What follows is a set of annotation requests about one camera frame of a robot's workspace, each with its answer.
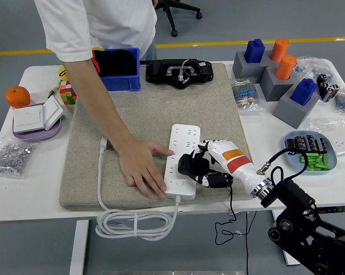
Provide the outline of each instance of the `power strip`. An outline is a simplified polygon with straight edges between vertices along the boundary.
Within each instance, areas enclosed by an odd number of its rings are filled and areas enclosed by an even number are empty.
[[[196,181],[177,170],[183,154],[190,154],[200,143],[200,128],[195,125],[175,124],[172,126],[169,149],[175,154],[167,157],[165,183],[166,197],[192,200],[195,198]]]

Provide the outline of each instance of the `yellow floor line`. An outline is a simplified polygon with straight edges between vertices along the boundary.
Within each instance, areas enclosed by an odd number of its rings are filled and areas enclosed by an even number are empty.
[[[314,38],[288,38],[291,43],[306,43],[306,42],[333,42],[345,41],[344,37],[314,37]],[[199,46],[231,46],[231,45],[246,45],[248,40],[235,40],[235,41],[211,41],[211,42],[189,42],[189,43],[167,43],[156,44],[157,48],[183,48],[183,47],[199,47]],[[263,40],[264,44],[272,44],[275,39]],[[41,54],[51,53],[51,50],[38,49],[38,50],[8,50],[0,52],[0,56],[12,56],[20,54]]]

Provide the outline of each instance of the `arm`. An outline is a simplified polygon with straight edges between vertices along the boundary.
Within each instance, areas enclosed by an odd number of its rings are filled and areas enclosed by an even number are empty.
[[[165,198],[166,184],[152,155],[155,152],[171,155],[173,152],[161,144],[138,140],[129,132],[91,60],[63,64],[78,98],[118,152],[128,185],[136,185],[146,197],[152,199],[153,194],[144,183],[145,179],[160,198]]]

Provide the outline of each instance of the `white power cable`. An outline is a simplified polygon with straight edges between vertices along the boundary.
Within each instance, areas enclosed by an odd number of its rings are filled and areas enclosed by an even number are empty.
[[[102,238],[119,239],[128,237],[141,237],[147,241],[159,241],[166,237],[175,224],[177,211],[181,201],[181,196],[176,197],[175,211],[173,217],[159,211],[144,211],[144,212],[131,212],[124,210],[111,209],[109,210],[101,199],[101,170],[102,170],[102,157],[106,150],[107,139],[103,136],[100,142],[100,157],[98,158],[98,177],[97,177],[97,198],[101,207],[105,212],[101,213],[96,221],[96,234]],[[127,221],[134,221],[133,227],[129,227],[120,222],[125,219]],[[147,219],[159,219],[165,222],[164,226],[155,229],[138,229],[138,221]]]

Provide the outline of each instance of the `red stripe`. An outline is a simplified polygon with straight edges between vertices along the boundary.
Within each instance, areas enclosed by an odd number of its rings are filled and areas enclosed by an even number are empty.
[[[234,160],[231,160],[228,164],[228,170],[233,174],[233,172],[236,171],[237,168],[241,167],[242,165],[245,165],[247,163],[250,163],[251,161],[246,156],[240,156]]]

